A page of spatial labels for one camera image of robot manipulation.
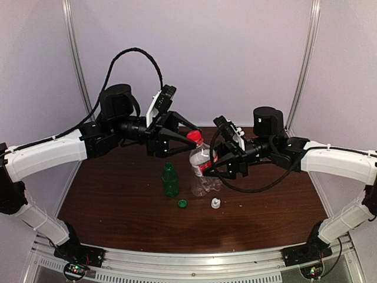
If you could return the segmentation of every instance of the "metal frame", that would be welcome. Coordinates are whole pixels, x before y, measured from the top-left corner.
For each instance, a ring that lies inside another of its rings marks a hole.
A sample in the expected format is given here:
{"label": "metal frame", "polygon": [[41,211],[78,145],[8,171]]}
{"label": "metal frame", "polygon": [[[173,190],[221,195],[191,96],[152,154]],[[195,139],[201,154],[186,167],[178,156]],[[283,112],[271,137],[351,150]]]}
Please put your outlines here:
{"label": "metal frame", "polygon": [[[354,283],[365,283],[357,254],[349,235],[341,238],[343,255]],[[331,244],[336,258],[340,250],[338,242]],[[37,236],[33,247],[31,263],[24,276],[24,283],[33,283],[38,267],[43,266],[62,271],[64,261],[54,258],[53,248],[43,236]],[[281,272],[296,269],[285,267],[281,248],[260,249],[247,252],[216,254],[162,254],[150,252],[122,251],[105,248],[102,268],[91,268],[85,277],[96,282],[234,282],[242,283],[262,278],[277,278]]]}
{"label": "metal frame", "polygon": [[85,110],[89,114],[90,111],[92,110],[92,104],[90,102],[87,85],[85,83],[84,73],[82,71],[80,56],[78,53],[77,40],[76,40],[75,28],[74,28],[72,11],[71,11],[71,1],[62,0],[62,5],[63,5],[64,20],[65,20],[65,25],[67,27],[68,40],[70,42],[72,60],[74,63],[77,83],[80,88]]}
{"label": "metal frame", "polygon": [[302,60],[301,71],[299,75],[299,80],[296,86],[295,96],[293,98],[292,106],[289,111],[288,120],[286,124],[286,129],[289,131],[292,127],[293,120],[297,112],[297,108],[300,103],[300,99],[303,93],[306,77],[309,71],[309,63],[313,54],[314,44],[317,37],[319,17],[320,17],[320,2],[321,0],[313,0],[312,13],[310,16],[309,30],[307,32],[306,46],[304,57]]}

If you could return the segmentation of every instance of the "brown tabletop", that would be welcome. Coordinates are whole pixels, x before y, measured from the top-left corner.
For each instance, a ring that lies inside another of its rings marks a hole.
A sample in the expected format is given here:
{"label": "brown tabletop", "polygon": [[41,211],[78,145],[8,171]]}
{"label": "brown tabletop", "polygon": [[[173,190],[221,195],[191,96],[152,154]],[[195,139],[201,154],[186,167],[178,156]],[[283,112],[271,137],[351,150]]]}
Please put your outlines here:
{"label": "brown tabletop", "polygon": [[[209,143],[214,128],[203,129]],[[84,161],[59,218],[72,224],[83,243],[149,252],[227,252],[304,242],[312,226],[326,217],[306,173],[291,173],[267,192],[245,194],[226,187],[197,198],[190,192],[189,153],[167,159],[149,157],[144,146],[117,148]],[[172,162],[180,194],[164,196],[161,174]],[[234,181],[243,188],[267,185],[284,173],[274,165],[249,169]],[[219,209],[212,198],[221,199]],[[185,209],[178,201],[185,199]]]}

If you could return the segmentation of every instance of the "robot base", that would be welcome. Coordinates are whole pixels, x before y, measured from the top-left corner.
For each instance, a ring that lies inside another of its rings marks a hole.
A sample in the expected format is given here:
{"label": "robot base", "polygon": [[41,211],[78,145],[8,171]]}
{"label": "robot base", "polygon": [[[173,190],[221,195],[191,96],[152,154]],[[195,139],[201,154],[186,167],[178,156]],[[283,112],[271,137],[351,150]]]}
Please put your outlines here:
{"label": "robot base", "polygon": [[[93,266],[93,267],[102,267],[102,261],[103,261],[103,258],[104,258],[104,253],[105,253],[105,250],[103,249],[100,249],[100,248],[95,248],[93,246],[85,246],[85,245],[81,245],[81,250],[82,250],[82,253],[84,255],[88,255],[88,258],[89,258],[89,266]],[[55,250],[54,252],[54,256],[56,258],[61,258],[61,259],[64,259],[61,254]],[[86,265],[87,264],[87,259],[86,257],[83,257],[81,260],[79,260],[77,262],[78,264],[81,264],[81,265]]]}
{"label": "robot base", "polygon": [[307,262],[317,261],[320,259],[320,253],[322,254],[322,258],[326,258],[332,255],[330,248],[325,248],[320,252],[313,252],[312,248],[306,243],[282,250],[285,266],[305,264]]}

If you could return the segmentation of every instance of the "clear plastic bottle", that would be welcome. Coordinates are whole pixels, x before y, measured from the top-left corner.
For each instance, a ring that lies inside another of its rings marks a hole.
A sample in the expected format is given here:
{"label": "clear plastic bottle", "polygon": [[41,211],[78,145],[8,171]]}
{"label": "clear plastic bottle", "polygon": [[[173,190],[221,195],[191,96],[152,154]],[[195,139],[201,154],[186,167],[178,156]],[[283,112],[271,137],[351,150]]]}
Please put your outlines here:
{"label": "clear plastic bottle", "polygon": [[219,191],[222,182],[217,177],[203,176],[203,170],[211,166],[210,146],[205,144],[199,131],[191,131],[187,138],[196,142],[196,149],[190,153],[190,163],[194,171],[191,180],[191,191],[195,196],[205,196],[211,190]]}

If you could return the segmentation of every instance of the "white robot arm segment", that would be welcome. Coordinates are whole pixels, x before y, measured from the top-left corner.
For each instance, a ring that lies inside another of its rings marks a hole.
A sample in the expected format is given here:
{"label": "white robot arm segment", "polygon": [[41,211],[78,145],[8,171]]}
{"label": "white robot arm segment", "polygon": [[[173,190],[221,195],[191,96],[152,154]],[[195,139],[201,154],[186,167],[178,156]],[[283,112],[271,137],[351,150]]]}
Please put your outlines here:
{"label": "white robot arm segment", "polygon": [[[5,168],[9,178],[15,183],[31,174],[60,164],[85,160],[87,150],[85,142],[80,139],[81,136],[80,130],[74,130],[60,139],[7,154],[8,162]],[[12,151],[15,148],[17,147],[12,146],[8,150]]]}

